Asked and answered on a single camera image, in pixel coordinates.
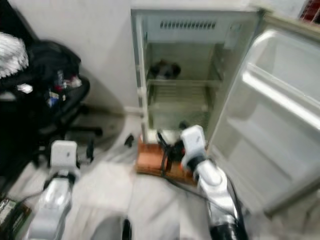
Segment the white wall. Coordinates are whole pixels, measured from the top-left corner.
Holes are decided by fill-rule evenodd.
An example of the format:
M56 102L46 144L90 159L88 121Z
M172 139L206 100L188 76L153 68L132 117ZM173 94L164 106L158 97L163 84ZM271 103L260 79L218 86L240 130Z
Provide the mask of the white wall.
M90 77L87 102L138 107L130 0L9 0L41 39L65 44Z

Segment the refrigerator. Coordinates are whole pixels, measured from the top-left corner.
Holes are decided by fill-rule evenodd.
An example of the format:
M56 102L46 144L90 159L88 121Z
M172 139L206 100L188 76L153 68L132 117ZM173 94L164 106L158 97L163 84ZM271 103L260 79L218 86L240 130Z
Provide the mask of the refrigerator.
M320 28L239 2L132 3L142 139L202 126L243 205L272 216L320 182ZM179 75L150 75L161 61Z

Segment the wooden board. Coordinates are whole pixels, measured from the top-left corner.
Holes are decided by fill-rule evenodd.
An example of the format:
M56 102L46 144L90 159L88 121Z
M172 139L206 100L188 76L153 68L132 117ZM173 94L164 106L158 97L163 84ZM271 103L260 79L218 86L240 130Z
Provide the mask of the wooden board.
M148 174L161 176L161 163L163 150L158 144L144 144L138 140L138 159L135 164L135 170L139 174ZM181 183L196 185L190 172L183 171L180 162L165 161L165 175Z

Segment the black cylinder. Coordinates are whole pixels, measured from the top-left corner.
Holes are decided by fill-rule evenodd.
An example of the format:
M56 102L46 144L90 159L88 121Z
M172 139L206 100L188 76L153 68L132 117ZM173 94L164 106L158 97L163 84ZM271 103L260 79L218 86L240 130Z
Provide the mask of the black cylinder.
M249 240L246 229L234 223L210 227L210 236L212 240Z
M195 156L194 158L190 159L186 165L189 167L190 171L193 173L196 170L198 164L202 163L205 160L206 158L202 155Z

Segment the ventilation grille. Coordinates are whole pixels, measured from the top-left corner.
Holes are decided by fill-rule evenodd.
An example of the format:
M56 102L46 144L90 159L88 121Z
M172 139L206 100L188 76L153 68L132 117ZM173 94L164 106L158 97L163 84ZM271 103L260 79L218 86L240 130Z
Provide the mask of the ventilation grille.
M215 29L215 21L175 21L175 20L163 20L160 23L160 29L192 29L192 30L213 30Z

